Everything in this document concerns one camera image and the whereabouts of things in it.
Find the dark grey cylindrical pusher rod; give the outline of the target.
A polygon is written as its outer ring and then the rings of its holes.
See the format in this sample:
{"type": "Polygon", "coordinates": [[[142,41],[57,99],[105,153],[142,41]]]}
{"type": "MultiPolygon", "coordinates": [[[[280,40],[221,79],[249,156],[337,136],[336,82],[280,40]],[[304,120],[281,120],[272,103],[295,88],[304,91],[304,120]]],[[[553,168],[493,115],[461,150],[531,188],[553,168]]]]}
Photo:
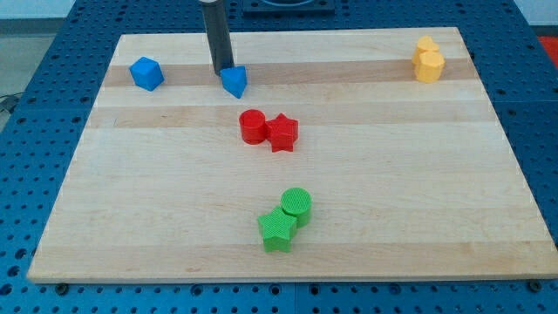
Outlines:
{"type": "Polygon", "coordinates": [[[214,73],[235,66],[224,0],[200,0],[214,73]]]}

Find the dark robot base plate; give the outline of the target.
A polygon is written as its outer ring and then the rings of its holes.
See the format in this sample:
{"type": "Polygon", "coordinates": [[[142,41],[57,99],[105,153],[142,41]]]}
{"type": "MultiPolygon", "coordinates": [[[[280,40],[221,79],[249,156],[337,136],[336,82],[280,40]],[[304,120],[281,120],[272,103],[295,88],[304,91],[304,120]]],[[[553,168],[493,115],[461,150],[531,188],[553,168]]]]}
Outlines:
{"type": "Polygon", "coordinates": [[[244,16],[334,14],[335,0],[242,0],[244,16]]]}

